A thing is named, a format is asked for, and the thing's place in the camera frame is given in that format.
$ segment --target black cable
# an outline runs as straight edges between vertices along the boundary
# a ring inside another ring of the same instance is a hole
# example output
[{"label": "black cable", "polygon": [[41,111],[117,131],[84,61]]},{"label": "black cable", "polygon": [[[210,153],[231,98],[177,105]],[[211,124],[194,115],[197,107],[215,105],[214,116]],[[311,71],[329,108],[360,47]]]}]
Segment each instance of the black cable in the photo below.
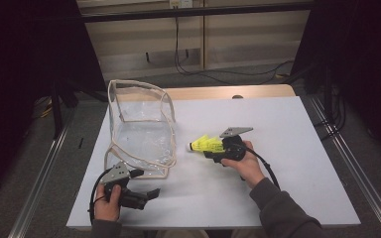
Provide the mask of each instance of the black cable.
[{"label": "black cable", "polygon": [[335,98],[335,102],[332,103],[333,104],[333,108],[332,108],[332,111],[331,111],[331,117],[332,117],[332,120],[330,121],[331,123],[333,123],[334,125],[337,125],[340,121],[340,117],[341,117],[341,111],[340,111],[340,108],[339,108],[339,93],[335,93],[334,90],[332,89],[332,102],[333,102],[333,98]]},{"label": "black cable", "polygon": [[280,189],[280,185],[278,184],[277,178],[275,177],[274,172],[272,171],[270,164],[268,164],[268,163],[267,163],[267,162],[266,162],[260,155],[258,155],[258,154],[257,154],[255,151],[253,151],[252,149],[247,148],[246,146],[242,146],[242,145],[238,145],[238,144],[232,144],[232,146],[242,148],[243,150],[248,151],[248,152],[251,153],[252,155],[254,155],[254,156],[256,156],[257,158],[259,158],[259,160],[261,160],[262,164],[264,165],[265,169],[267,169],[268,173],[270,174],[270,176],[271,176],[271,180],[272,180],[272,182],[274,183],[274,185],[275,185],[278,189]]},{"label": "black cable", "polygon": [[218,78],[215,78],[213,76],[210,76],[210,75],[206,75],[204,74],[204,72],[224,72],[224,73],[233,73],[233,74],[238,74],[238,75],[247,75],[247,76],[256,76],[256,75],[262,75],[262,74],[267,74],[267,73],[270,73],[270,72],[274,72],[274,74],[269,78],[267,79],[266,81],[263,81],[259,84],[264,84],[266,82],[269,82],[271,80],[273,80],[275,78],[275,75],[277,73],[277,70],[282,67],[283,65],[287,64],[287,63],[291,63],[291,62],[294,62],[293,60],[287,60],[287,61],[284,61],[280,64],[278,64],[276,67],[272,68],[272,69],[269,69],[267,71],[263,71],[263,72],[255,72],[255,73],[246,73],[246,72],[236,72],[236,71],[229,71],[229,70],[222,70],[222,69],[209,69],[209,70],[204,70],[204,71],[195,71],[195,72],[190,72],[190,71],[187,71],[185,70],[182,66],[181,66],[181,63],[179,61],[179,19],[176,18],[176,47],[175,47],[175,66],[176,66],[176,70],[178,73],[182,74],[182,75],[201,75],[201,76],[205,76],[205,77],[209,77],[211,79],[214,79],[215,81],[218,81],[218,82],[221,82],[221,83],[224,83],[224,84],[229,84],[229,85],[239,85],[239,84],[235,84],[235,83],[231,83],[231,82],[227,82],[227,81],[223,81],[223,80],[220,80]]},{"label": "black cable", "polygon": [[286,78],[281,84],[292,84],[295,81],[299,80],[300,78],[307,76],[308,74],[312,73],[312,71],[318,66],[318,63],[313,62],[308,67],[299,70],[298,72],[294,73],[293,75]]},{"label": "black cable", "polygon": [[345,118],[346,118],[345,100],[342,98],[340,92],[336,95],[336,104],[337,105],[335,106],[335,110],[337,110],[337,118],[339,120],[337,121],[337,119],[334,119],[334,122],[335,122],[334,127],[329,127],[331,131],[328,134],[326,134],[324,137],[320,138],[321,141],[324,141],[334,136],[335,134],[339,133],[345,125]]},{"label": "black cable", "polygon": [[104,196],[100,196],[98,197],[97,199],[94,200],[94,194],[95,194],[95,191],[97,190],[97,186],[98,186],[98,183],[101,181],[101,178],[103,178],[103,176],[105,176],[107,173],[109,173],[111,171],[111,169],[107,169],[105,170],[97,179],[97,181],[95,182],[94,184],[94,187],[92,188],[92,192],[91,192],[91,199],[89,200],[89,209],[88,209],[88,212],[89,212],[89,221],[91,222],[92,224],[92,221],[94,220],[94,204],[96,201],[98,201],[99,199],[102,199],[104,198]]},{"label": "black cable", "polygon": [[339,111],[339,95],[340,93],[335,93],[334,91],[334,88],[332,89],[332,96],[336,97],[336,103],[333,103],[333,108],[332,108],[332,120],[329,120],[329,118],[324,118],[323,120],[319,121],[319,122],[316,122],[314,124],[314,127],[317,127],[317,126],[323,126],[323,125],[327,125],[327,124],[331,124],[332,122],[335,122],[336,120],[338,120],[338,118],[340,117],[340,111]]}]

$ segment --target person's left hand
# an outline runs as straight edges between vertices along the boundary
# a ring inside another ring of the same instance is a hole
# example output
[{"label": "person's left hand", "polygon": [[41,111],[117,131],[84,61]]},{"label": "person's left hand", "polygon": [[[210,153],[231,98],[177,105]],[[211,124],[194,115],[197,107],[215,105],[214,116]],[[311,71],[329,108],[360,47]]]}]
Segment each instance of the person's left hand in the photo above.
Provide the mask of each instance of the person's left hand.
[{"label": "person's left hand", "polygon": [[95,196],[95,198],[98,200],[96,200],[94,203],[95,219],[117,221],[117,219],[119,218],[119,213],[120,213],[120,207],[119,207],[120,192],[121,192],[120,185],[114,185],[112,189],[112,193],[110,195],[110,201],[107,201],[104,196],[104,185],[103,184],[98,185],[97,195]]}]

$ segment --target gray sleeve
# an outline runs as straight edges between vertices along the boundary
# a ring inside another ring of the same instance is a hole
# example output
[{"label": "gray sleeve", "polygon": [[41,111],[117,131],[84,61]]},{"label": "gray sleeve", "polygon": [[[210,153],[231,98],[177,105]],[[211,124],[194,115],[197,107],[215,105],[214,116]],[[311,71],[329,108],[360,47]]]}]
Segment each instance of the gray sleeve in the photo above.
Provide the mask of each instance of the gray sleeve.
[{"label": "gray sleeve", "polygon": [[270,237],[326,237],[320,223],[308,216],[290,195],[262,179],[250,192],[261,210],[259,217]]},{"label": "gray sleeve", "polygon": [[91,238],[115,238],[120,236],[122,224],[115,221],[94,220],[91,228]]}]

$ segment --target electrical outlet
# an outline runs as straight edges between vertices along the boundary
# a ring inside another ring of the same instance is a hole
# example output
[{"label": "electrical outlet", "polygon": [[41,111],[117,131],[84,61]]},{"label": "electrical outlet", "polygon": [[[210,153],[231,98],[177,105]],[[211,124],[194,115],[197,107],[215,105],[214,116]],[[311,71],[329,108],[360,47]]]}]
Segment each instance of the electrical outlet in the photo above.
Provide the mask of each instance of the electrical outlet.
[{"label": "electrical outlet", "polygon": [[170,8],[180,8],[181,7],[181,0],[170,0]]},{"label": "electrical outlet", "polygon": [[191,7],[193,7],[192,0],[181,0],[180,8],[191,8]]}]

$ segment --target white table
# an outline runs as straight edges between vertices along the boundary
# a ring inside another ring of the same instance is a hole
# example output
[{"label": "white table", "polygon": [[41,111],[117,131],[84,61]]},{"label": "white table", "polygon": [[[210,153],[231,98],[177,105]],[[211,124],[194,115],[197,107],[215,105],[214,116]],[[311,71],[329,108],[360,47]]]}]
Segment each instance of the white table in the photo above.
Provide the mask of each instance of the white table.
[{"label": "white table", "polygon": [[[122,208],[120,219],[124,227],[156,230],[260,226],[259,209],[248,196],[250,189],[239,174],[185,149],[186,143],[201,135],[218,136],[231,126],[254,128],[242,134],[242,138],[252,141],[255,151],[271,165],[281,189],[289,192],[307,214],[324,226],[360,223],[299,97],[246,98],[243,90],[236,94],[245,99],[175,100],[174,94],[173,90],[177,164],[166,179],[129,182],[128,187],[134,191],[159,187],[161,193],[144,210]],[[109,142],[106,113],[68,227],[90,228],[89,197],[103,171]]]}]

